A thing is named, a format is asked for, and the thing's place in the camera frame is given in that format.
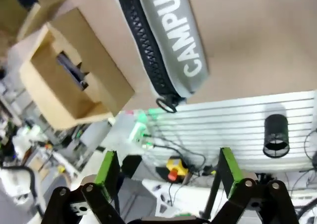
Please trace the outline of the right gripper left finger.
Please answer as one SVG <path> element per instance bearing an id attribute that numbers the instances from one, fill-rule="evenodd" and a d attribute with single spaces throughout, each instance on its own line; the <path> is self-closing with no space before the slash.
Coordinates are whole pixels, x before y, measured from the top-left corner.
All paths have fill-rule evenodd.
<path id="1" fill-rule="evenodd" d="M 64 186 L 53 191 L 43 223 L 78 224 L 84 215 L 92 213 L 100 224 L 123 224 L 120 214 L 110 203 L 118 196 L 119 174 L 117 152 L 106 152 L 92 182 L 81 184 L 73 191 Z"/>

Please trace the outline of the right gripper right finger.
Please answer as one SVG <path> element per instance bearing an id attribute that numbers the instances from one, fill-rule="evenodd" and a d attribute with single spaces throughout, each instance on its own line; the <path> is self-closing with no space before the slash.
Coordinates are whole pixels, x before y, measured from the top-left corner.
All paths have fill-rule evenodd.
<path id="1" fill-rule="evenodd" d="M 230 148 L 220 149 L 212 192 L 222 182 L 227 201 L 213 224 L 236 224 L 246 210 L 255 211 L 263 224 L 297 224 L 298 218 L 284 182 L 261 184 L 244 177 Z"/>

